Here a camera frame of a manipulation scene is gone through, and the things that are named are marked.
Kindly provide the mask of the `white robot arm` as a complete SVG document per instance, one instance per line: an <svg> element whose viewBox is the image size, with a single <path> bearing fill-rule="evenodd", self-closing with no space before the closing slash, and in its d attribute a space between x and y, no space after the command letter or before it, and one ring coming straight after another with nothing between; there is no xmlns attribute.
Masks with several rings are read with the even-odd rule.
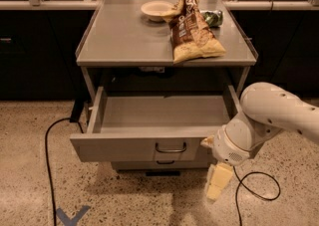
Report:
<svg viewBox="0 0 319 226"><path fill-rule="evenodd" d="M206 197L215 201L233 176L233 168L250 159L283 130L319 143L319 108L270 83L254 83L240 97L240 110L216 134L201 141L217 159L207 174Z"/></svg>

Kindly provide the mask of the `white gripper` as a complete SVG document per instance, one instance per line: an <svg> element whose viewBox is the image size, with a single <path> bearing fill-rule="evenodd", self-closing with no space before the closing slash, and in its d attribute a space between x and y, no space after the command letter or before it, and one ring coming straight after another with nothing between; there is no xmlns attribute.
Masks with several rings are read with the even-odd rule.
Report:
<svg viewBox="0 0 319 226"><path fill-rule="evenodd" d="M257 122L239 112L214 135L203 139L200 144L210 148L219 161L208 169L204 187L206 198L216 201L233 176L230 165L237 166L246 159L254 158L263 143L280 132L279 127Z"/></svg>

